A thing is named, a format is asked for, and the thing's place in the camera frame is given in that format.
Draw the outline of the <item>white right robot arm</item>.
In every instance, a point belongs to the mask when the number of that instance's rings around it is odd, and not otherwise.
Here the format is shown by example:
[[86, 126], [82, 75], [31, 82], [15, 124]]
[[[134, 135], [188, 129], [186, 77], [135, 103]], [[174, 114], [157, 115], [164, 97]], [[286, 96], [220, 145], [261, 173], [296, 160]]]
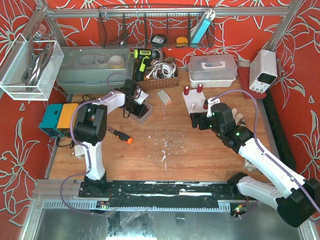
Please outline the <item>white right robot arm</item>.
[[226, 147], [247, 159], [272, 183], [268, 185], [239, 172], [227, 181], [234, 195], [252, 197], [269, 205], [295, 228], [320, 209], [319, 180], [306, 179], [276, 158], [252, 131], [236, 123], [225, 103], [212, 105], [208, 113], [193, 112], [190, 119], [193, 128], [213, 131]]

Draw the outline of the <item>large red spring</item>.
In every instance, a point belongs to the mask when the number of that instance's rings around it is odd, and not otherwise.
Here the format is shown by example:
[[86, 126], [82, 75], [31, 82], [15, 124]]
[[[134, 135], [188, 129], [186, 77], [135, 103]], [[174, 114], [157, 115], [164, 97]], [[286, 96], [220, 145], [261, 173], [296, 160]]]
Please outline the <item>large red spring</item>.
[[200, 84], [197, 86], [196, 92], [197, 92], [197, 93], [201, 93], [202, 91], [203, 91], [203, 85], [200, 83]]

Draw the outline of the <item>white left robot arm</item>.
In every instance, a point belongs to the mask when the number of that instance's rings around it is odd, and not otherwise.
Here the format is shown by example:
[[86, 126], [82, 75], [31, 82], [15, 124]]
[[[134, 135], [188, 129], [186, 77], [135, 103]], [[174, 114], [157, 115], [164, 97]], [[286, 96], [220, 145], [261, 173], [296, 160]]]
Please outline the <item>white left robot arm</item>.
[[111, 190], [103, 165], [102, 141], [107, 133], [107, 116], [117, 108], [139, 119], [147, 114], [148, 107], [141, 99], [143, 91], [132, 79], [106, 96], [81, 103], [74, 111], [70, 123], [70, 135], [75, 144], [84, 150], [86, 172], [80, 185], [82, 198], [102, 197]]

